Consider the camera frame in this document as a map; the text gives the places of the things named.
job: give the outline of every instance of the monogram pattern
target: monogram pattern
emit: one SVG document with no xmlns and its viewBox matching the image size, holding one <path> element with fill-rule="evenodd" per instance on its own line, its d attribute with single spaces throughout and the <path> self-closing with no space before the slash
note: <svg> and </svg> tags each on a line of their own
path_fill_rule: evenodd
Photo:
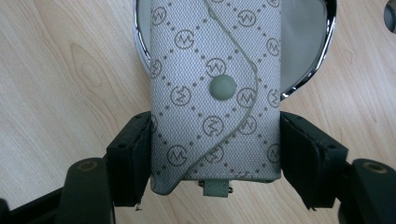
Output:
<svg viewBox="0 0 396 224">
<path fill-rule="evenodd" d="M 280 1 L 151 7 L 153 191 L 181 179 L 280 178 Z M 236 92 L 221 101 L 209 86 L 224 75 Z"/>
</svg>

